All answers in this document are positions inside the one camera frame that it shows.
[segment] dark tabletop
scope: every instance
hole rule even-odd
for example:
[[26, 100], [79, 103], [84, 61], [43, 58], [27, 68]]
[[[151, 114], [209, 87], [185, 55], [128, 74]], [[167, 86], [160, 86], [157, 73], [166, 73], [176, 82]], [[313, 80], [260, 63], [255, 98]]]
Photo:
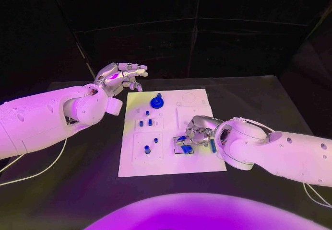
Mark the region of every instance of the dark tabletop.
[[[277, 131], [312, 134], [274, 76], [138, 82], [144, 91], [205, 88], [213, 115], [221, 120], [241, 116]], [[49, 90], [86, 83], [53, 82]], [[115, 97], [124, 102], [120, 115], [105, 114], [94, 126], [68, 139], [53, 167], [40, 176], [0, 187], [0, 229], [82, 229], [141, 199], [190, 192], [255, 200], [332, 228], [332, 210], [309, 199], [301, 183], [271, 175], [258, 165], [250, 171], [226, 164], [225, 172], [118, 178], [127, 92], [125, 89]], [[40, 172], [62, 145], [63, 142], [24, 155], [4, 171], [0, 182]], [[332, 191], [325, 187], [317, 190], [329, 191], [327, 194]]]

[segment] robotic hand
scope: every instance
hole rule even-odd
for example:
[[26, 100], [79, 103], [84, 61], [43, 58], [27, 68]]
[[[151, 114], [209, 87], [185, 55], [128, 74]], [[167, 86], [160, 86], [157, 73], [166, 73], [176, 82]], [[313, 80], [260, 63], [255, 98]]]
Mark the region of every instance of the robotic hand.
[[118, 115], [122, 102], [112, 96], [124, 87], [141, 92], [134, 77], [146, 77], [146, 70], [143, 65], [111, 63], [98, 72], [94, 83], [0, 105], [0, 159], [53, 145], [99, 122], [105, 112]]
[[294, 181], [332, 187], [332, 140], [276, 132], [255, 121], [229, 121], [195, 116], [180, 145], [208, 145], [215, 139], [216, 156], [235, 168], [250, 170], [258, 164], [271, 174]]

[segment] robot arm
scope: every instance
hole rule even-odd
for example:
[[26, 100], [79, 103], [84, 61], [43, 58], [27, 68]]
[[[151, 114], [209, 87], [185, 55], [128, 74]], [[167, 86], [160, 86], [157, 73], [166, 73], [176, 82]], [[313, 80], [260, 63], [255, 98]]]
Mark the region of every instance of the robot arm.
[[130, 87], [141, 92], [135, 76], [147, 67], [111, 63], [94, 83], [19, 98], [0, 105], [0, 159], [37, 151], [94, 125], [108, 112], [118, 115], [122, 102], [112, 98]]
[[250, 170], [258, 164], [276, 176], [332, 187], [332, 140], [271, 129], [267, 134], [260, 127], [242, 118], [195, 116], [177, 145], [206, 145], [213, 138], [218, 157], [232, 167]]

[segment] white cable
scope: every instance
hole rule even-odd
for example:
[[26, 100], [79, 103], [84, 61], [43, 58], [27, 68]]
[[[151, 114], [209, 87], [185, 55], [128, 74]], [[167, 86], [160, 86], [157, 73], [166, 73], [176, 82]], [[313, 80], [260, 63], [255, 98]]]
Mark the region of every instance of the white cable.
[[1, 186], [1, 185], [6, 185], [6, 184], [10, 184], [10, 183], [14, 183], [14, 182], [19, 182], [19, 181], [23, 181], [23, 180], [30, 179], [30, 178], [36, 177], [37, 175], [40, 175], [40, 174], [52, 167], [52, 165], [56, 163], [56, 161], [58, 161], [58, 159], [59, 159], [59, 157], [60, 157], [60, 154], [62, 154], [62, 152], [63, 152], [65, 146], [66, 146], [66, 139], [65, 139], [65, 143], [63, 143], [63, 147], [62, 147], [59, 156], [56, 157], [56, 159], [55, 159], [53, 163], [50, 164], [50, 166], [49, 166], [40, 173], [34, 174], [33, 176], [24, 177], [24, 178], [21, 178], [21, 179], [19, 179], [19, 180], [6, 182], [6, 183], [0, 184], [0, 186]]
[[310, 198], [319, 205], [332, 208], [332, 205], [325, 201], [325, 199], [322, 198], [322, 196], [320, 196], [319, 194], [317, 194], [319, 198], [320, 198], [329, 205], [325, 205], [325, 204], [319, 203], [319, 202], [312, 198], [312, 196], [309, 195], [307, 191], [306, 191], [306, 195], [309, 196], [309, 198]]
[[268, 128], [267, 126], [264, 126], [260, 122], [252, 121], [252, 120], [245, 119], [245, 118], [241, 118], [241, 119], [245, 120], [245, 121], [248, 121], [248, 122], [251, 122], [252, 124], [255, 124], [255, 125], [258, 125], [258, 126], [267, 128], [271, 132], [276, 132], [271, 128]]
[[21, 154], [14, 160], [13, 162], [0, 170], [0, 172], [24, 156], [26, 154]]

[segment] black table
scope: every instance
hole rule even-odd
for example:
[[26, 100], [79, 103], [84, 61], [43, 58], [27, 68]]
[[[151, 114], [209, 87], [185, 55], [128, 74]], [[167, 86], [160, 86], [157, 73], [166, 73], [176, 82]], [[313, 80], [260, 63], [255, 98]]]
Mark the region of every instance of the black table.
[[[241, 116], [274, 130], [312, 134], [274, 76], [138, 82], [144, 91], [205, 88], [216, 118]], [[53, 82], [49, 90], [86, 83]], [[68, 139], [53, 167], [36, 178], [0, 187], [1, 229], [82, 229], [141, 199], [190, 192], [255, 200], [332, 227], [332, 210], [309, 199], [301, 183], [271, 175], [258, 165], [250, 171], [226, 164], [225, 172], [118, 178], [127, 91], [115, 97], [124, 102], [120, 115], [105, 114], [99, 123]], [[62, 145], [63, 142], [24, 155], [4, 171], [0, 182], [40, 172]], [[329, 188], [317, 189], [332, 194]]]

